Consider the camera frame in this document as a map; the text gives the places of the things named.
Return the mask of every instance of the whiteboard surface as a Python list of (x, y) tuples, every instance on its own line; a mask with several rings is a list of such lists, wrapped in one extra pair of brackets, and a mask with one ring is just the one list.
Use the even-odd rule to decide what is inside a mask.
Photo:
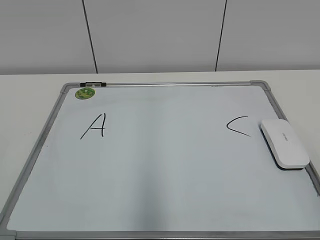
[[(258, 86), (72, 88), (10, 216), (16, 231), (314, 231), (320, 198), (282, 171)], [(106, 113), (104, 136), (92, 129)], [(226, 128), (232, 119), (240, 118)], [(93, 128), (102, 126), (100, 117)]]

